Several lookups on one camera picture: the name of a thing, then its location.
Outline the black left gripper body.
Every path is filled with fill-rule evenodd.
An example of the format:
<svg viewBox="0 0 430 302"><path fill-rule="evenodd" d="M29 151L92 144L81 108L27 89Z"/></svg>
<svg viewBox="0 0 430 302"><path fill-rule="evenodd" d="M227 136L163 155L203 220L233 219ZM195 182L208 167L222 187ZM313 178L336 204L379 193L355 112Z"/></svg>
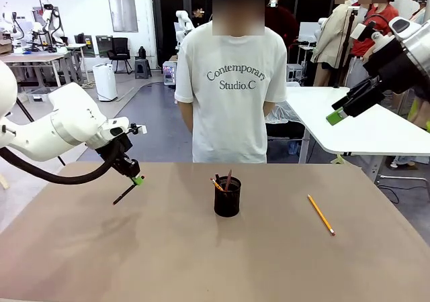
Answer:
<svg viewBox="0 0 430 302"><path fill-rule="evenodd" d="M110 163L111 168L128 178L134 178L139 175L140 166L137 160L126 154L131 147L132 143L128 136L118 136L98 148L97 153L105 162Z"/></svg>

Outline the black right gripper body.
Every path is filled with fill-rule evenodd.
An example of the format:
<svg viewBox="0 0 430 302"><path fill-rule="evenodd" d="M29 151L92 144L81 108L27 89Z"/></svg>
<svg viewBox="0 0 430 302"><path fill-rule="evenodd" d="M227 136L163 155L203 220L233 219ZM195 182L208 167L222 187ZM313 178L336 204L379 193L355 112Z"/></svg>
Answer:
<svg viewBox="0 0 430 302"><path fill-rule="evenodd" d="M373 88L381 93L402 93L412 87L429 88L429 77L414 64L402 48L382 48L364 64L372 78Z"/></svg>

